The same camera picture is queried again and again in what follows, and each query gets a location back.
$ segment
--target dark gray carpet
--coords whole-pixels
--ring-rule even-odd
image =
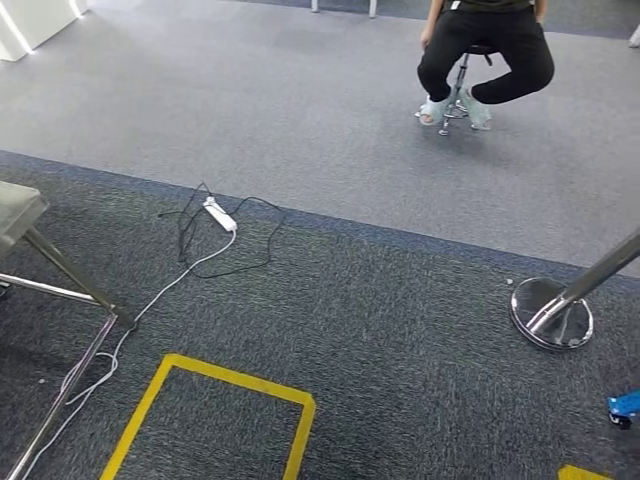
[[[235,0],[271,5],[309,8],[311,0]],[[319,0],[320,8],[368,14],[369,0]],[[426,0],[378,0],[378,14],[426,19],[431,4]],[[552,32],[626,38],[640,21],[637,0],[549,1],[545,27]]]
[[[188,190],[118,176],[93,181],[85,170],[14,158],[0,163],[0,178],[44,192],[53,207],[41,229],[131,312],[181,271],[174,219],[157,213],[181,207]],[[636,281],[615,280],[592,295],[594,339],[553,355],[509,320],[507,279],[539,273],[516,268],[509,260],[515,257],[498,267],[482,249],[472,250],[475,259],[443,254],[426,237],[389,244],[388,231],[351,224],[354,234],[345,235],[330,219],[309,217],[317,227],[278,234],[266,268],[188,278],[167,294],[125,345],[120,369],[33,478],[98,477],[168,352],[312,393],[318,411],[303,479],[546,480],[566,463],[640,477],[640,429],[614,428],[605,404],[608,395],[640,386]],[[251,210],[237,219],[238,245],[208,271],[263,258],[273,218]],[[359,231],[368,240],[355,238]],[[211,226],[196,243],[204,252],[225,240]],[[25,247],[0,268],[59,280]],[[0,476],[101,321],[98,310],[23,290],[0,302]],[[85,383],[106,363],[95,362]],[[177,372],[118,478],[279,478],[298,412]]]

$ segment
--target blue object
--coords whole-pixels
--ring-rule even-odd
[[[627,417],[629,420],[640,416],[640,390],[622,397],[608,397],[609,413],[617,417]]]

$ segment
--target glass table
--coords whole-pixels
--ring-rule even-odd
[[[107,319],[78,362],[77,368],[74,369],[69,381],[54,399],[53,404],[42,421],[42,424],[34,432],[31,442],[16,461],[8,476],[5,477],[6,480],[19,480],[23,477],[24,472],[29,468],[33,456],[44,443],[51,425],[62,411],[73,388],[95,357],[100,345],[113,328],[115,321],[118,318],[121,321],[124,320],[122,314],[118,315],[115,305],[107,300],[102,292],[94,287],[91,282],[72,265],[60,251],[35,229],[36,221],[46,212],[48,207],[48,204],[36,189],[0,182],[0,260],[9,253],[17,242],[23,239],[33,247],[34,250],[45,256],[47,260],[73,281],[82,292],[2,273],[0,273],[0,289],[4,292],[8,286],[15,285],[100,306],[106,311]],[[125,321],[128,324],[131,323],[128,319]]]

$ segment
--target shoe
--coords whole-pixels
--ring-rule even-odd
[[[489,107],[472,97],[468,88],[460,89],[459,98],[469,113],[471,128],[475,130],[491,129],[491,114],[489,112]]]
[[[440,124],[445,118],[447,107],[454,100],[454,95],[454,89],[452,88],[451,93],[448,98],[441,102],[433,102],[430,98],[427,98],[426,103],[421,105],[420,111],[416,116],[420,119],[421,124],[426,127]]]

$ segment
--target yellow floor marking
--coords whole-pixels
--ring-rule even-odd
[[[581,468],[565,465],[558,470],[558,480],[611,480],[595,473],[587,472]]]
[[[313,416],[315,414],[315,402],[310,394],[294,388],[278,385],[268,380],[263,380],[261,378],[252,377],[245,373],[234,372],[233,370],[218,367],[211,363],[171,353],[165,355],[160,366],[158,367],[155,375],[151,379],[151,383],[149,384],[149,387],[143,395],[142,400],[140,400],[140,404],[138,404],[131,420],[129,420],[129,423],[122,433],[122,436],[120,437],[120,441],[118,442],[115,450],[113,451],[109,463],[106,464],[100,480],[114,480],[115,478],[118,470],[125,461],[125,457],[129,451],[129,448],[133,443],[134,438],[138,432],[140,425],[142,425],[144,417],[151,408],[151,404],[153,403],[158,392],[165,383],[167,375],[173,367],[199,373],[232,385],[248,388],[302,405],[302,414],[296,429],[296,434],[294,437],[291,450],[289,452],[289,458],[287,460],[287,467],[282,476],[282,480],[295,480],[297,477],[298,470],[300,470],[300,463],[302,463],[302,457],[304,455],[304,449],[306,447],[306,441],[309,439],[309,434],[311,431],[311,424],[313,423]]]

